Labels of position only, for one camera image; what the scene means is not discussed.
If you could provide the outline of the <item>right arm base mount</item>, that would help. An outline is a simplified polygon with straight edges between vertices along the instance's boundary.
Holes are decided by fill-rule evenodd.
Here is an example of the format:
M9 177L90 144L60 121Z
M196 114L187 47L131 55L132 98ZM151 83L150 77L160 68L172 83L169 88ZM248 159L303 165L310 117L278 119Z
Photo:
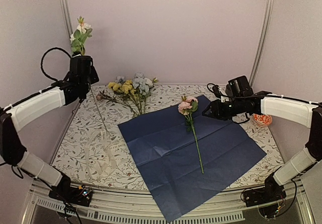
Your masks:
M265 219L276 218L285 206L286 192L278 187L275 192L268 192L266 187L246 188L240 194L240 199L246 207L257 206L259 214Z

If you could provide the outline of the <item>blue hydrangea stem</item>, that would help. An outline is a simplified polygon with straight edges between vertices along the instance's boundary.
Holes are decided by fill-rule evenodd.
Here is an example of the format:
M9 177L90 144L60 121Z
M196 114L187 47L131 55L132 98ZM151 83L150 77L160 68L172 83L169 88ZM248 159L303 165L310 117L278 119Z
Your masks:
M132 83L135 88L139 88L140 92L146 96L147 98L151 95L151 91L154 88L154 85L159 82L158 78L155 77L153 79L150 79L146 77L143 73L137 72L134 74L134 77L132 79ZM126 81L125 77L117 77L116 81L117 83L124 83Z

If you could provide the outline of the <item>pink rose stem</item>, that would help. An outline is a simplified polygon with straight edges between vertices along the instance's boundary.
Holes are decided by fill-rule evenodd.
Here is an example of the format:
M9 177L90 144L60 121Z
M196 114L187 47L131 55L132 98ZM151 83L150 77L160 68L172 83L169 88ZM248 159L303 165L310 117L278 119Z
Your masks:
M187 131L191 131L194 136L201 173L204 174L204 167L203 167L202 157L199 149L199 143L198 143L197 133L194 126L194 118L193 118L193 113L195 113L197 110L198 110L197 98L187 97L187 96L181 97L181 103L178 105L178 112L185 117L185 125L187 127Z

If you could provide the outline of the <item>white pink flower stem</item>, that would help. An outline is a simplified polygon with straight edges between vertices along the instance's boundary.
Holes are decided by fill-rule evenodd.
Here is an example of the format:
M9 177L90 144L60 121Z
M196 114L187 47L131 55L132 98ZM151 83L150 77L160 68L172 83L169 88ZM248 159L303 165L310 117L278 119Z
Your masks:
M77 27L70 35L70 45L72 50L70 71L73 78L80 84L80 99L84 100L87 93L94 96L91 85L99 81L94 68L93 59L86 55L85 42L92 36L93 29L85 22L84 17L77 19Z

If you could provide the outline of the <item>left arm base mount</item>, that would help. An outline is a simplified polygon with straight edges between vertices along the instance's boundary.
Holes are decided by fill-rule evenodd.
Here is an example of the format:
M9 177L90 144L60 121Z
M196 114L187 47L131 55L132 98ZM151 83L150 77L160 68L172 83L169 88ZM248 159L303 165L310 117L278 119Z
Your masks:
M52 187L49 192L49 197L68 202L70 204L76 204L80 206L89 207L93 196L93 190L91 187L81 185L78 187Z

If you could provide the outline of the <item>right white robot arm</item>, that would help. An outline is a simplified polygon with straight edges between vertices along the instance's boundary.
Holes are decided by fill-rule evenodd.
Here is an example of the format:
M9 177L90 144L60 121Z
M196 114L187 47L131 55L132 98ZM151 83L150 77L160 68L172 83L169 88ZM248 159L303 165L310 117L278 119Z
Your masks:
M279 186L321 161L320 103L274 95L267 91L254 93L246 76L228 81L225 91L212 83L207 84L207 89L217 99L210 102L202 112L203 116L226 121L242 113L270 115L298 123L310 130L303 150L266 178L265 187L260 191L263 201L272 201L279 195Z

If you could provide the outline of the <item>yellow flower stem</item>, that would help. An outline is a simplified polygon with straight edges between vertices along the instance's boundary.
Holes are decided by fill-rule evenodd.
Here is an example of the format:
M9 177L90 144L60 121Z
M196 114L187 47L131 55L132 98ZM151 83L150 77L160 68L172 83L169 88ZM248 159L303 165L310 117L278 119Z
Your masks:
M124 83L109 82L108 88L113 92L111 99L129 108L134 117L145 113L146 96L138 87L134 87L132 80L126 80Z

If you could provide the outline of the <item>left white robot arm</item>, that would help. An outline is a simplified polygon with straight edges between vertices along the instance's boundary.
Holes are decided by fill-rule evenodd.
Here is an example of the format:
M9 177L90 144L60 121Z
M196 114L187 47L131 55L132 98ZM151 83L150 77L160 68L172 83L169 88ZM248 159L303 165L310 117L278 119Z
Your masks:
M77 55L70 59L65 79L53 83L44 90L30 95L20 102L1 109L1 157L5 164L31 174L51 187L64 201L75 196L70 178L27 151L18 132L44 114L75 101L86 99L91 85L99 80L93 59Z

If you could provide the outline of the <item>dark pink bud stem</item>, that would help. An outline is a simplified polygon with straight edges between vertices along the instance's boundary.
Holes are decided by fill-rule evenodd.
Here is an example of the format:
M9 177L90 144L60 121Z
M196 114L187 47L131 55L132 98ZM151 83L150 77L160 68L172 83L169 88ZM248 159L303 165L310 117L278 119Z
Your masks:
M130 105L128 100L124 100L123 97L118 97L116 95L110 96L105 93L105 91L99 91L99 93L96 96L96 99L98 101L106 100L108 102L112 102L114 104L120 104L130 110L130 112L133 114L133 117L137 117L139 114L138 112Z

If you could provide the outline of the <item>blue wrapping paper sheet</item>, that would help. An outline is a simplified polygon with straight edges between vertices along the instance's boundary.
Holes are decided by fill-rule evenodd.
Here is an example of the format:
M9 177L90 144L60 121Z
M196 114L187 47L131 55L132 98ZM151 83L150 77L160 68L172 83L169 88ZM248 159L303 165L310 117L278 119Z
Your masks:
M209 105L198 97L194 131L188 131L177 106L119 124L130 154L167 221L174 221L209 200L266 153L231 121L203 116Z

